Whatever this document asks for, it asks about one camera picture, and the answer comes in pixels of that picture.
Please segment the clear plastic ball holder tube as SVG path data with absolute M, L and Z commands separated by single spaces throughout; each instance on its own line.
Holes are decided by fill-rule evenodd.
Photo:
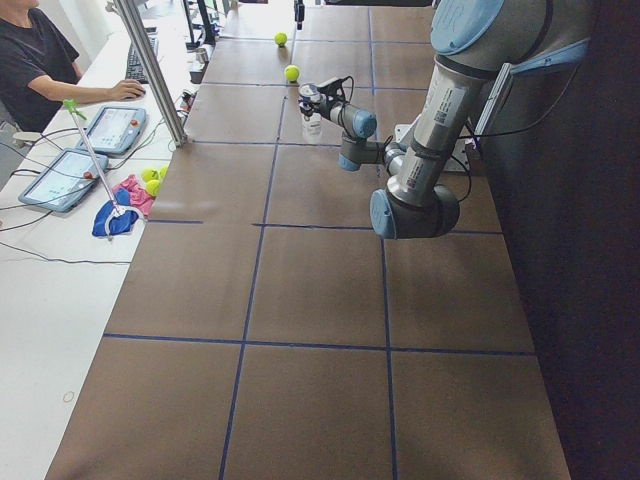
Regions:
M 301 131 L 307 144 L 318 145 L 322 138 L 322 117 L 318 112 L 301 115 Z

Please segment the yellow tennis ball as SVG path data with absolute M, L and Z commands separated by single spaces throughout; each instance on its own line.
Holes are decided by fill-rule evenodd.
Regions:
M 297 65 L 290 64 L 284 69 L 285 79 L 290 83 L 296 83 L 300 77 L 300 69 Z
M 274 36 L 274 42 L 278 47 L 284 47 L 287 43 L 288 37 L 284 32 L 278 32 Z
M 147 183 L 151 180 L 158 180 L 159 172 L 154 168 L 145 168 L 140 173 L 140 177 L 145 183 Z

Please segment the yellow tennis ball on desk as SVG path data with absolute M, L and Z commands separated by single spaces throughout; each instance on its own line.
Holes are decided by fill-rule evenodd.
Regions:
M 151 180 L 158 180 L 159 172 L 154 168 L 145 168 L 140 173 L 140 177 L 145 183 L 147 183 Z

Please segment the small metal cup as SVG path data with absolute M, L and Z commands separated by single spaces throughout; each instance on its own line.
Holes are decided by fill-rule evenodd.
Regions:
M 195 58 L 201 64 L 207 64 L 210 61 L 212 52 L 211 45 L 203 45 L 195 50 Z

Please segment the black keyboard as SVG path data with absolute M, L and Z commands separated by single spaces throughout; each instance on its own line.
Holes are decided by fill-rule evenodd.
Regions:
M 158 55 L 158 47 L 159 47 L 158 38 L 156 36 L 149 36 L 148 40 L 153 53 L 155 55 Z M 146 75 L 146 70 L 141 62 L 139 54 L 133 43 L 129 45 L 129 49 L 128 49 L 125 78 L 136 80 L 141 84 L 149 83 Z

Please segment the pink cloth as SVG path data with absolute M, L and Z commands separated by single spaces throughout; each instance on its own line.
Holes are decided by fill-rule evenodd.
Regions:
M 155 198 L 150 195 L 135 174 L 131 174 L 112 187 L 112 192 L 121 205 L 128 201 L 130 206 L 137 208 L 145 218 L 149 216 Z

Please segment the teach pendant far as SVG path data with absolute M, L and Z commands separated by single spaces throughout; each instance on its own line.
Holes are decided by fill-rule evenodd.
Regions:
M 131 149 L 146 121 L 144 108 L 103 106 L 85 133 L 96 153 L 121 156 Z

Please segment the teach pendant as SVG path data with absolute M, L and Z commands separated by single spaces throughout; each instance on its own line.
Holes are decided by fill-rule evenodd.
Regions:
M 99 173 L 91 155 L 66 148 L 18 196 L 26 205 L 65 213 L 95 186 Z
M 103 106 L 85 133 L 96 153 L 121 156 L 131 149 L 146 121 L 144 108 Z

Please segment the blue cloth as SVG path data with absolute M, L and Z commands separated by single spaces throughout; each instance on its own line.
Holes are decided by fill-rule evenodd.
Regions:
M 109 237 L 129 232 L 142 212 L 131 206 L 123 206 L 123 208 L 124 212 L 117 215 L 113 204 L 105 202 L 95 216 L 92 235 Z

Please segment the reacher grabber stick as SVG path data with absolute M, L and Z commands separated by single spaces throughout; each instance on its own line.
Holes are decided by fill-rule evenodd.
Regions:
M 136 219 L 129 219 L 128 220 L 128 225 L 129 226 L 133 226 L 134 223 L 138 220 L 138 219 L 144 219 L 143 213 L 136 207 L 134 206 L 130 206 L 130 205 L 121 205 L 118 200 L 116 199 L 116 196 L 114 195 L 114 192 L 112 190 L 112 187 L 109 185 L 107 178 L 105 176 L 104 173 L 104 169 L 100 166 L 98 158 L 97 158 L 97 154 L 95 153 L 89 138 L 87 136 L 87 134 L 85 133 L 85 130 L 83 129 L 83 127 L 80 125 L 79 123 L 79 118 L 85 119 L 85 116 L 82 112 L 80 112 L 77 109 L 77 104 L 73 99 L 64 99 L 62 101 L 64 108 L 69 112 L 69 114 L 71 115 L 72 120 L 74 121 L 74 124 L 76 125 L 76 128 L 78 130 L 78 133 L 81 136 L 81 140 L 85 145 L 85 148 L 87 149 L 87 152 L 89 153 L 93 164 L 95 165 L 96 169 L 97 169 L 97 173 L 99 174 L 99 178 L 101 181 L 102 186 L 104 187 L 108 198 L 109 198 L 109 203 L 111 204 L 111 210 L 109 212 L 109 214 L 107 215 L 105 222 L 104 222 L 104 231 L 105 234 L 107 236 L 107 239 L 109 241 L 112 240 L 114 233 L 111 231 L 111 222 L 116 219 L 116 218 L 121 218 L 123 216 L 127 216 L 129 213 L 131 214 L 135 214 L 137 216 Z

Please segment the teach pendant near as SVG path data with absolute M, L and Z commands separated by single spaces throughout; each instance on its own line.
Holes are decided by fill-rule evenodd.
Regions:
M 95 186 L 99 173 L 91 155 L 66 148 L 18 196 L 26 205 L 65 213 Z

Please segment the person in black shirt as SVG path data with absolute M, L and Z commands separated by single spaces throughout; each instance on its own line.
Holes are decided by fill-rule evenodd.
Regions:
M 81 86 L 78 57 L 37 1 L 1 3 L 1 102 L 21 130 L 43 132 L 65 100 L 91 104 L 145 95 L 134 79 Z

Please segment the aluminium frame post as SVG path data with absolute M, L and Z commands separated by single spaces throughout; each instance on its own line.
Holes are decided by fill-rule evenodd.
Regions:
M 187 134 L 176 112 L 173 98 L 148 40 L 138 8 L 132 0 L 114 0 L 113 3 L 146 70 L 149 85 L 174 145 L 180 148 L 187 141 Z

